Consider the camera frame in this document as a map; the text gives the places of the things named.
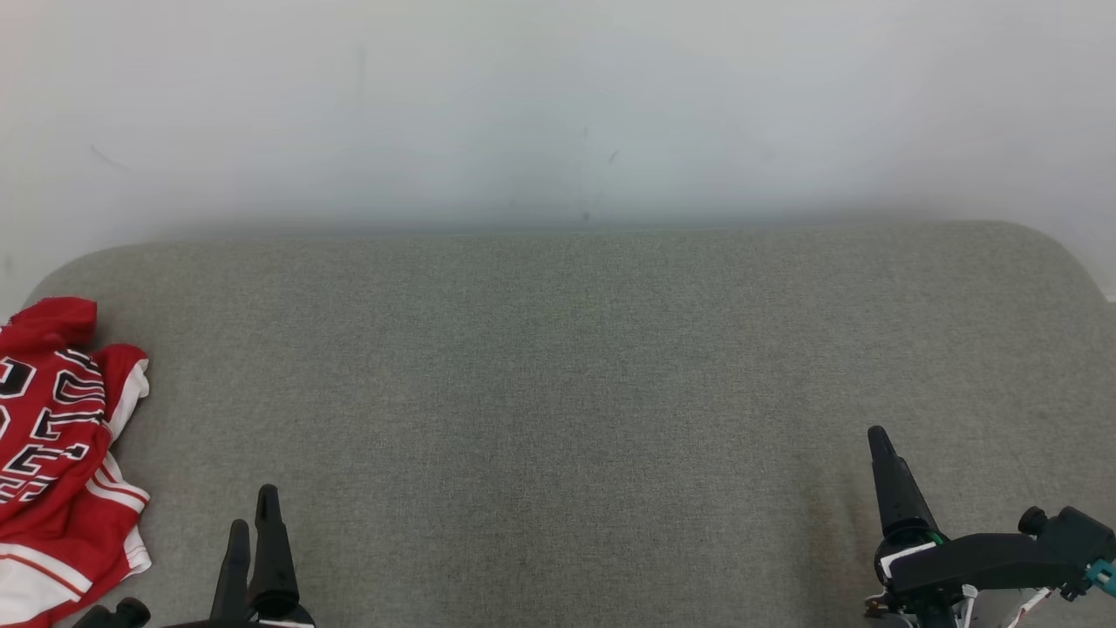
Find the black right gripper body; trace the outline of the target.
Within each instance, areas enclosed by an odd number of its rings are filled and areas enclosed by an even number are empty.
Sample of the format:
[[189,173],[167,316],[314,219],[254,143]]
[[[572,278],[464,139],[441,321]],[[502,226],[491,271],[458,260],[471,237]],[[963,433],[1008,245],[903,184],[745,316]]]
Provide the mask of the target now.
[[1022,522],[1014,534],[882,538],[875,619],[888,627],[1019,627],[1052,595],[1083,593],[1080,522]]

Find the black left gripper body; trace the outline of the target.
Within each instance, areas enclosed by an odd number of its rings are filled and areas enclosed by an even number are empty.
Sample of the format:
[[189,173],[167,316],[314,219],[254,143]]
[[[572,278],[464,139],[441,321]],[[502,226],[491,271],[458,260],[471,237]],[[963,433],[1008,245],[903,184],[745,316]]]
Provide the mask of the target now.
[[292,613],[281,617],[254,613],[247,619],[208,618],[191,621],[191,624],[172,625],[172,628],[314,628],[316,625],[317,624],[315,624],[315,620],[309,612],[304,609],[296,609]]

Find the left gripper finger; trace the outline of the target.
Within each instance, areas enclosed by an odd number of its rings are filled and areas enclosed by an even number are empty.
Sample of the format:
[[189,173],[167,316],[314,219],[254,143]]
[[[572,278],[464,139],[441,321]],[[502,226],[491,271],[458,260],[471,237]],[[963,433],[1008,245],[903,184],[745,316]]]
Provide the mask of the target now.
[[248,603],[248,568],[251,566],[251,545],[248,524],[235,518],[228,530],[227,555],[219,569],[218,584],[212,603],[214,621],[243,624],[254,616]]
[[275,485],[263,485],[256,497],[254,533],[254,572],[248,580],[248,607],[260,620],[290,620],[300,609],[300,592]]

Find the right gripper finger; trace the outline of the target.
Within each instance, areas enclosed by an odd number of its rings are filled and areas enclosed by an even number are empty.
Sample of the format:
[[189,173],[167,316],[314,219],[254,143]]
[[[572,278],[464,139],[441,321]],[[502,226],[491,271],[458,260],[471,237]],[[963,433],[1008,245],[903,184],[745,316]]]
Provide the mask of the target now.
[[896,452],[882,426],[868,429],[872,473],[885,539],[929,539],[939,528],[908,463]]

